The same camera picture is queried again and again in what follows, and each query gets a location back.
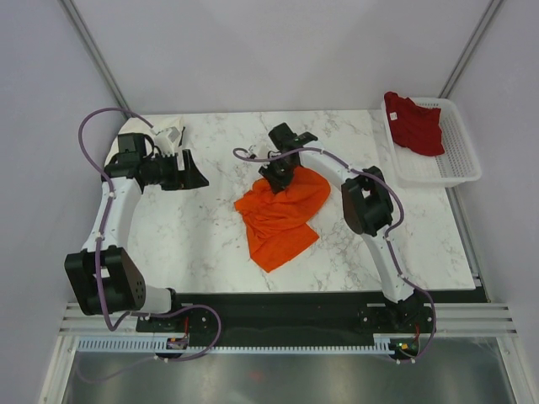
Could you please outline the orange t shirt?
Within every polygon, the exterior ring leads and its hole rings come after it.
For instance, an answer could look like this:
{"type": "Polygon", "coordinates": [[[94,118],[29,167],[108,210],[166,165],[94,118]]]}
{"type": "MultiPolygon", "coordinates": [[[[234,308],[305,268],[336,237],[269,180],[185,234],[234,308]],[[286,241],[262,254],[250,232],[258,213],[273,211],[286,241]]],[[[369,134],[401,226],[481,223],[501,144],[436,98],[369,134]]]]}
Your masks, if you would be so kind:
{"type": "Polygon", "coordinates": [[[308,222],[330,192],[327,179],[304,167],[295,169],[290,186],[278,194],[268,180],[255,181],[234,203],[246,226],[251,259],[270,273],[308,249],[319,238],[308,222]]]}

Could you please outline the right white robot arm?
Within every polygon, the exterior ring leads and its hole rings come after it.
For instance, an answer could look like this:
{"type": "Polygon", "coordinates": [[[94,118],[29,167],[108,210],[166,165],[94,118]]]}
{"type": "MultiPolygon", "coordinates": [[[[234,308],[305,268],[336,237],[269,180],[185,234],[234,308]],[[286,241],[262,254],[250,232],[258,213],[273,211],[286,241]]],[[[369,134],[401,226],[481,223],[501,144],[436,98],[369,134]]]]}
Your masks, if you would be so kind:
{"type": "Polygon", "coordinates": [[[395,331],[422,324],[435,330],[435,308],[428,292],[404,271],[392,232],[403,223],[403,204],[380,168],[354,168],[323,148],[310,132],[294,133],[282,123],[269,132],[275,146],[262,158],[259,173],[276,193],[286,191],[300,167],[313,170],[341,193],[344,221],[366,244],[382,283],[387,325],[395,331]]]}

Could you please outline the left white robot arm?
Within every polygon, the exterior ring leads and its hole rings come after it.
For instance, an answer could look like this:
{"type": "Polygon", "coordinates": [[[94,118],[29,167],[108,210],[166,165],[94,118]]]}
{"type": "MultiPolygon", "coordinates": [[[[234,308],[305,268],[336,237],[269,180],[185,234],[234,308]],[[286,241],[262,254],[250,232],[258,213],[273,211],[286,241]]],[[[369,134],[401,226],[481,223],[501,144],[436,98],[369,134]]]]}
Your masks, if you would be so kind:
{"type": "Polygon", "coordinates": [[[175,129],[155,137],[118,135],[118,151],[104,167],[102,199],[93,229],[81,252],[67,255],[64,262],[85,315],[122,311],[156,314],[156,322],[167,331],[184,324],[185,312],[173,303],[173,290],[149,285],[126,250],[145,187],[179,191],[208,186],[182,139],[175,129]]]}

